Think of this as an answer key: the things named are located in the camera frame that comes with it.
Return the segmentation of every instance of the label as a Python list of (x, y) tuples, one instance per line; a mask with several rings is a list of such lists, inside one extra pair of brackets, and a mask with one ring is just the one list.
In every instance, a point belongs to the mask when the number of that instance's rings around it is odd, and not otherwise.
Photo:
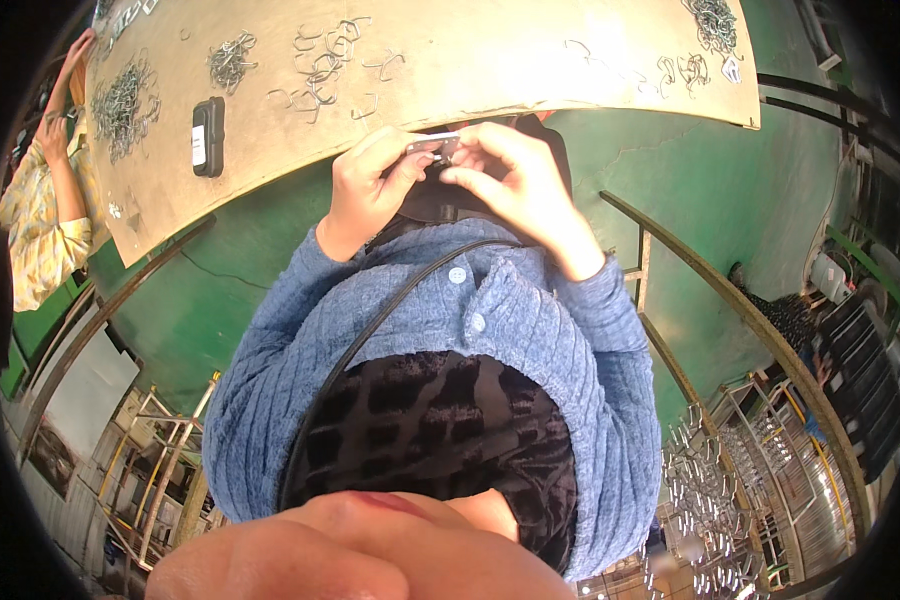
[(726, 62), (723, 63), (720, 72), (723, 74), (723, 77), (727, 78), (732, 84), (739, 84), (742, 81), (740, 77), (740, 64), (737, 63), (737, 59), (732, 55), (726, 57)]
[(204, 126), (197, 125), (192, 130), (192, 159), (193, 166), (199, 167), (207, 162), (207, 149), (204, 142)]

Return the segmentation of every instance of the white button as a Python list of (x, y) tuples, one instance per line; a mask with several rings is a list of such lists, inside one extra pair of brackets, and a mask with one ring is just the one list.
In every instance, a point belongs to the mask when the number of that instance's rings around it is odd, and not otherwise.
[(456, 283), (456, 285), (460, 285), (463, 282), (467, 281), (467, 271), (461, 269), (460, 267), (454, 267), (450, 270), (450, 282)]

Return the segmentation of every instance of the person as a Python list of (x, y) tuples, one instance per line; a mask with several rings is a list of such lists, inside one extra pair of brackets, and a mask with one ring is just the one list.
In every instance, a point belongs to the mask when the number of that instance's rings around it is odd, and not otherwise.
[(39, 308), (110, 237), (84, 143), (86, 115), (79, 114), (68, 145), (63, 114), (70, 77), (95, 41), (87, 29), (70, 46), (33, 141), (0, 198), (17, 312)]
[[(569, 598), (561, 575), (642, 544), (660, 424), (623, 272), (547, 142), (494, 123), (457, 133), (438, 177), (432, 152), (404, 155), (417, 138), (391, 126), (334, 160), (329, 213), (208, 406), (202, 463), (239, 524), (162, 559), (151, 597)], [(407, 219), (412, 187), (438, 186), (479, 198), (480, 218), (373, 243)], [(414, 275), (481, 242), (412, 287), (331, 376)]]
[[(786, 294), (775, 300), (766, 300), (759, 295), (752, 294), (744, 282), (744, 267), (741, 262), (733, 263), (726, 278), (780, 332), (780, 335), (800, 357), (807, 371), (816, 380), (816, 385), (823, 389), (833, 377), (833, 360), (829, 356), (821, 356), (813, 346), (813, 338), (817, 333), (817, 320), (804, 296)], [(803, 430), (816, 438), (818, 442), (826, 444), (827, 436), (821, 430), (814, 414), (806, 407), (804, 413), (806, 422)]]
[(656, 577), (676, 573), (680, 568), (677, 559), (667, 548), (666, 531), (660, 526), (660, 520), (656, 516), (649, 523), (644, 553), (647, 555), (647, 570)]

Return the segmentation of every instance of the wooden board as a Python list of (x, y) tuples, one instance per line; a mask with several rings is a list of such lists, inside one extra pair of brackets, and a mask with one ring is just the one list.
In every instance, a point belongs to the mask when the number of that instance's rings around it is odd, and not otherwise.
[[(130, 0), (116, 3), (113, 14)], [(157, 71), (154, 88), (162, 101), (159, 121), (131, 155), (112, 165), (104, 140), (91, 140), (104, 205), (114, 203), (120, 219), (108, 217), (123, 263), (131, 265), (149, 250), (222, 204), (282, 175), (347, 150), (368, 132), (389, 124), (407, 130), (500, 114), (561, 109), (628, 108), (691, 114), (760, 127), (760, 107), (750, 36), (739, 0), (728, 0), (737, 17), (742, 81), (722, 73), (724, 58), (703, 50), (693, 15), (678, 0), (608, 2), (577, 0), (528, 5), (519, 0), (452, 5), (412, 0), (320, 2), (247, 0), (161, 0), (150, 15), (141, 10), (114, 42), (106, 60), (91, 59), (88, 96), (146, 48)], [(293, 42), (300, 25), (312, 33), (333, 29), (341, 18), (360, 21), (355, 58), (325, 94), (314, 125), (312, 113), (285, 107), (269, 90), (302, 90), (305, 76), (294, 66)], [(224, 168), (220, 177), (193, 175), (193, 107), (212, 95), (205, 59), (210, 46), (231, 41), (242, 29), (258, 39), (247, 55), (259, 63), (226, 100)], [(109, 28), (101, 29), (108, 43)], [(586, 44), (592, 59), (587, 60)], [(386, 49), (405, 63), (387, 69), (379, 63)], [(314, 59), (319, 51), (307, 54)], [(702, 54), (710, 81), (691, 93), (675, 73), (662, 84), (663, 57), (677, 62)], [(360, 120), (351, 110), (377, 111)], [(94, 131), (90, 115), (90, 131)]]

